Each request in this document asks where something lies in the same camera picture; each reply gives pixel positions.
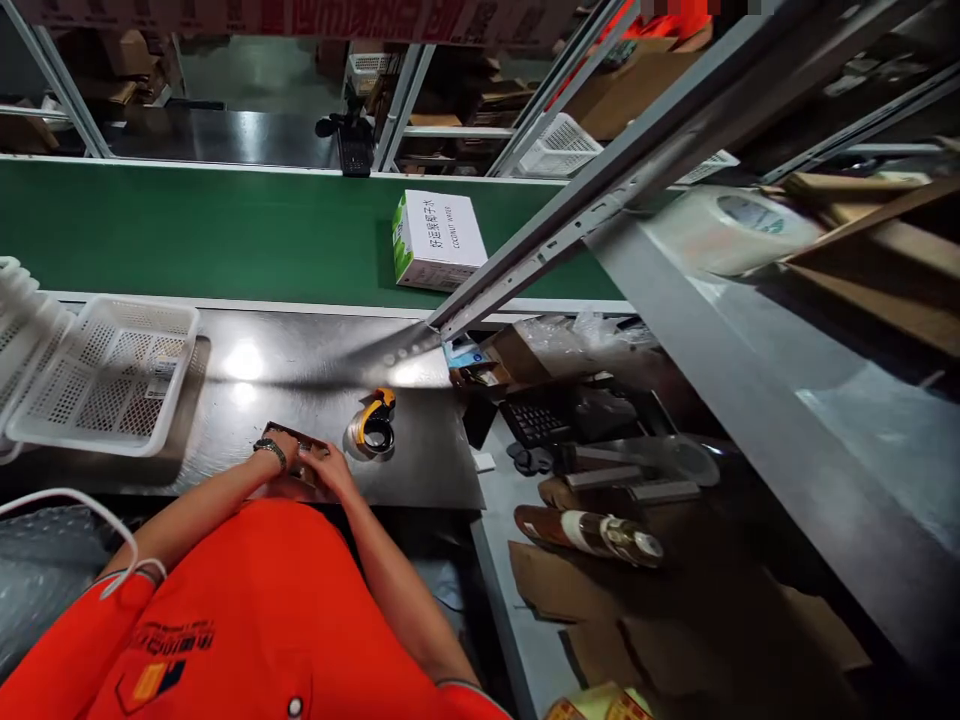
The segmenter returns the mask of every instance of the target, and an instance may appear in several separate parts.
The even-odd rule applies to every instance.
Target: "green conveyor belt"
[[[0,161],[0,255],[53,290],[435,308],[394,284],[405,188],[469,195],[493,254],[554,185]],[[619,300],[589,253],[526,297]]]

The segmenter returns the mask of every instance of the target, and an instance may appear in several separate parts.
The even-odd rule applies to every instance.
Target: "white cable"
[[[0,505],[0,515],[4,515],[11,510],[16,510],[21,508],[24,505],[28,505],[35,500],[45,500],[51,497],[64,496],[72,498],[79,503],[83,503],[88,508],[93,510],[97,515],[106,520],[110,527],[120,533],[120,536],[124,541],[130,546],[130,552],[132,557],[130,558],[130,565],[124,570],[119,577],[117,577],[112,583],[110,583],[107,588],[100,593],[100,599],[106,600],[113,592],[123,585],[127,578],[129,578],[133,573],[137,571],[137,568],[143,565],[153,565],[160,570],[160,574],[163,576],[163,579],[167,579],[167,570],[156,558],[148,558],[146,560],[141,560],[137,562],[137,558],[140,555],[140,549],[137,547],[137,541],[133,539],[133,533],[127,530],[126,526],[120,522],[120,518],[114,515],[112,512],[107,510],[103,505],[98,503],[89,495],[80,492],[79,490],[74,490],[73,488],[51,488],[50,490],[40,490],[39,492],[30,493],[29,495],[24,495],[22,498],[17,498],[16,500],[11,500],[5,505]]]

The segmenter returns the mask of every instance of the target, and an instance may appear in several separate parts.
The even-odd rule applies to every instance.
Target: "bubble wrap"
[[[82,506],[0,521],[0,682],[109,560]]]

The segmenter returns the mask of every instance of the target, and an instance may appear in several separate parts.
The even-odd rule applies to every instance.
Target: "white cardboard box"
[[[486,261],[470,198],[404,191],[393,217],[397,285],[453,292]]]

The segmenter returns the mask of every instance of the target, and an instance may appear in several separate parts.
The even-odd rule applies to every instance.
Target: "watch strap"
[[[253,444],[253,451],[257,450],[270,450],[277,456],[280,460],[280,472],[287,471],[287,456],[283,454],[283,450],[280,449],[280,446],[277,445],[270,438],[260,438]]]

